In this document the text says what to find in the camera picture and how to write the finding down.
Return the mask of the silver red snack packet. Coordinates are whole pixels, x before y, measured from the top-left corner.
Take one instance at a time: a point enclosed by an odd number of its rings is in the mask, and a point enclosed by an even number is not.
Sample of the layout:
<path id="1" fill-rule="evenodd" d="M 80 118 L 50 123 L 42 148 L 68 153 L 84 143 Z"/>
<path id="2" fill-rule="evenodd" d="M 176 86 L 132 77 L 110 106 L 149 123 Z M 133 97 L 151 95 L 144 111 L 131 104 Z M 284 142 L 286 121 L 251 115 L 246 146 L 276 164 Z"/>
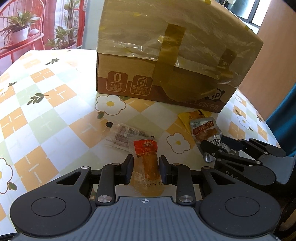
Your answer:
<path id="1" fill-rule="evenodd" d="M 201 141 L 203 140 L 209 141 L 212 144 L 224 148 L 229 154 L 233 154 L 235 156 L 239 155 L 238 151 L 235 151 L 228 145 L 222 143 L 222 131 L 217 126 L 217 123 L 213 117 L 191 120 L 190 128 L 192 136 L 197 144 L 198 149 L 203 155 L 205 162 L 210 163 L 214 161 L 215 158 L 211 156 L 210 153 L 206 153 L 201 149 Z"/>

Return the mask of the red orange sausage packet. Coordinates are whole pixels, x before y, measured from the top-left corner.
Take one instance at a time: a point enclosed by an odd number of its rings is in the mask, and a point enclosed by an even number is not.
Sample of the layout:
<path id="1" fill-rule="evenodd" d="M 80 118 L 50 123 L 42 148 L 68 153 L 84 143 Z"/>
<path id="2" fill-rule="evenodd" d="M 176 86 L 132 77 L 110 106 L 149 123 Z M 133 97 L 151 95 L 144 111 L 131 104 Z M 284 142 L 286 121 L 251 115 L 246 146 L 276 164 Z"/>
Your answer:
<path id="1" fill-rule="evenodd" d="M 150 136 L 131 136 L 128 137 L 128 147 L 134 159 L 130 184 L 143 196 L 160 196 L 165 187 L 159 172 L 156 139 Z"/>

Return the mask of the clear striped snack packet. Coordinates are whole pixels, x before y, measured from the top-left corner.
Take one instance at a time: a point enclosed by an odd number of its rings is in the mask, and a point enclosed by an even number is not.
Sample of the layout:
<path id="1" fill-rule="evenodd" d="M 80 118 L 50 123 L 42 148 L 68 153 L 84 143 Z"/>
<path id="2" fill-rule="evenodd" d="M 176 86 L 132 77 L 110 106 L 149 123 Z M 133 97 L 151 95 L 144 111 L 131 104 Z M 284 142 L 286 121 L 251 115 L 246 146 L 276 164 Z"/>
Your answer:
<path id="1" fill-rule="evenodd" d="M 142 130 L 117 121 L 108 121 L 105 125 L 101 142 L 107 147 L 135 153 L 134 147 L 132 147 L 133 140 L 145 140 L 146 138 L 156 141 L 154 136 L 149 136 Z"/>

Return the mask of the small yellow snack packet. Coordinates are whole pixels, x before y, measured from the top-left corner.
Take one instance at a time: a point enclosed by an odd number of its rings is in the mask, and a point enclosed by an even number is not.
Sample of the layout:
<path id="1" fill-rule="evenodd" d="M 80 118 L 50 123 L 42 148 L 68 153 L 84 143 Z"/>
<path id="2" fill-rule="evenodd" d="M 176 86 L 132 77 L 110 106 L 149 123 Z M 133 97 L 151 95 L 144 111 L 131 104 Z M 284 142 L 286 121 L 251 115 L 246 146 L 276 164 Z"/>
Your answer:
<path id="1" fill-rule="evenodd" d="M 190 121 L 196 120 L 199 118 L 208 118 L 211 116 L 211 112 L 204 111 L 203 109 L 197 109 L 195 111 L 186 112 L 186 113 L 180 113 L 178 114 L 178 118 L 181 120 L 183 125 L 185 126 L 185 129 L 188 133 L 191 133 L 191 127 L 190 127 Z"/>

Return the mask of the blue curtain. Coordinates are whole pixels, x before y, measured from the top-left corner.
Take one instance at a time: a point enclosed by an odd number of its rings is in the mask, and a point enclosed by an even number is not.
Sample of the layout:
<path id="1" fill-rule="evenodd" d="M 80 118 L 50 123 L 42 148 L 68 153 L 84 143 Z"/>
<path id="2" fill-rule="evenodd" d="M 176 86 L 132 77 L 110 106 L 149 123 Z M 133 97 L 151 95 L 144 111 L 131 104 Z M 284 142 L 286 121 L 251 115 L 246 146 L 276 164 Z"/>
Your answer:
<path id="1" fill-rule="evenodd" d="M 296 148 L 296 86 L 266 121 L 281 148 L 288 156 L 295 155 Z"/>

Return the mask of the wooden door panel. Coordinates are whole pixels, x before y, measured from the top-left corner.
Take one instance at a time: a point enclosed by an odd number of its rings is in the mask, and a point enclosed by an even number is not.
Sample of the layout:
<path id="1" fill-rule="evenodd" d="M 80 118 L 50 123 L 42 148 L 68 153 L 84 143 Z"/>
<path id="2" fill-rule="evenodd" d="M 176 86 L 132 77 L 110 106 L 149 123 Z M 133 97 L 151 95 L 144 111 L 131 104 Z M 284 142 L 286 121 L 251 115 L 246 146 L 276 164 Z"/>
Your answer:
<path id="1" fill-rule="evenodd" d="M 266 120 L 295 84 L 295 11 L 271 1 L 258 36 L 262 49 L 239 90 Z"/>

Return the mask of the checkered floral tablecloth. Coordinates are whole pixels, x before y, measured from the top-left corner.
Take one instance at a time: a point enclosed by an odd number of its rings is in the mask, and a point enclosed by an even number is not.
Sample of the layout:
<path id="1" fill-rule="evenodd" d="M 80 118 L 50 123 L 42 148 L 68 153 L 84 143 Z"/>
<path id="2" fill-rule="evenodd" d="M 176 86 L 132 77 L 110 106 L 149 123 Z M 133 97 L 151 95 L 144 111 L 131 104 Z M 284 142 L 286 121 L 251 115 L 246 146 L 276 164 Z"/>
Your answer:
<path id="1" fill-rule="evenodd" d="M 143 131 L 158 142 L 158 155 L 199 170 L 205 165 L 179 119 L 189 108 L 96 91 L 94 50 L 29 51 L 1 75 L 1 234 L 15 231 L 13 202 L 71 171 L 121 163 L 128 150 L 105 140 L 106 124 Z M 119 185 L 118 203 L 101 208 L 67 240 L 224 240 L 192 208 L 175 204 L 175 187 L 144 198 Z"/>

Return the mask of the cardboard box with plastic liner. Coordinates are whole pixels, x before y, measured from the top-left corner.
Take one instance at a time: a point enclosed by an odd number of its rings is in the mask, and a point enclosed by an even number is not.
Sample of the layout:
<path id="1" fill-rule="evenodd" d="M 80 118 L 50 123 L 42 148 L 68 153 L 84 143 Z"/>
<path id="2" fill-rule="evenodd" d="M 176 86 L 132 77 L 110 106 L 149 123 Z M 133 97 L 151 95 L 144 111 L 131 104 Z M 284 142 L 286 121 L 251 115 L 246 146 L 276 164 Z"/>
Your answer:
<path id="1" fill-rule="evenodd" d="M 96 90 L 218 113 L 262 45 L 216 1 L 105 1 Z"/>

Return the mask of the black framed window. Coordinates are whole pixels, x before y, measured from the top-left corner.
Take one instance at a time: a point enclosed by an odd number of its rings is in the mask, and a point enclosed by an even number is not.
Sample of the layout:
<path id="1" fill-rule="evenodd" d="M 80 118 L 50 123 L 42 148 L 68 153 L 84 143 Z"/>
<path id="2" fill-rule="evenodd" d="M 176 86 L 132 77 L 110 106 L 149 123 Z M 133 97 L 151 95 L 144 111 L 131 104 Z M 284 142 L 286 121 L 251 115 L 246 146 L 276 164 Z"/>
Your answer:
<path id="1" fill-rule="evenodd" d="M 219 0 L 217 2 L 243 22 L 260 28 L 271 0 Z"/>

